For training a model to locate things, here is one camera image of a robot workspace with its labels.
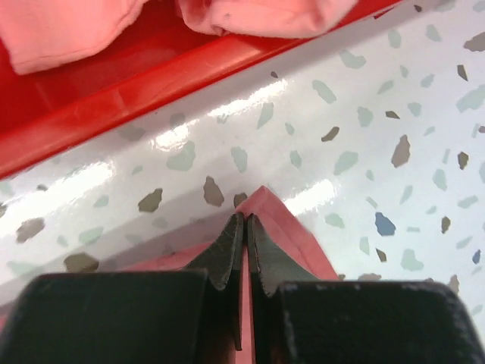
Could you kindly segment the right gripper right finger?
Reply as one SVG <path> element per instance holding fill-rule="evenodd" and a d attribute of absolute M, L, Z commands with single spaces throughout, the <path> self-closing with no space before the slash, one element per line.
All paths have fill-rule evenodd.
<path fill-rule="evenodd" d="M 320 279 L 246 222 L 256 363 L 482 363 L 458 296 L 431 281 Z"/>

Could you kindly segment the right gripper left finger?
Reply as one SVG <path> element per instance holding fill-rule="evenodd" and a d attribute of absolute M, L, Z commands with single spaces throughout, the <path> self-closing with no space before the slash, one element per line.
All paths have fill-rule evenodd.
<path fill-rule="evenodd" d="M 244 218 L 177 270 L 33 279 L 1 332 L 3 363 L 233 363 L 242 348 Z"/>

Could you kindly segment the dusty pink t shirt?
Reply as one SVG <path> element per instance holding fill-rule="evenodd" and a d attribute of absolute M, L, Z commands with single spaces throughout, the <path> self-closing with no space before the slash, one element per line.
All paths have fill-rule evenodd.
<path fill-rule="evenodd" d="M 246 232 L 246 222 L 249 216 L 257 216 L 269 237 L 310 273 L 320 279 L 332 280 L 336 279 L 337 275 L 314 236 L 310 234 L 299 223 L 298 219 L 290 213 L 289 209 L 266 188 L 262 187 L 258 189 L 252 196 L 237 207 L 232 215 L 238 213 L 244 218 L 242 268 L 239 280 L 242 348 L 236 353 L 236 360 L 233 363 L 256 363 L 253 357 L 252 296 Z M 186 266 L 198 254 L 212 244 L 219 235 L 212 242 L 203 246 L 185 249 L 171 256 L 162 256 L 141 263 L 129 271 L 177 270 Z M 8 315 L 1 320 L 1 332 L 7 317 Z"/>

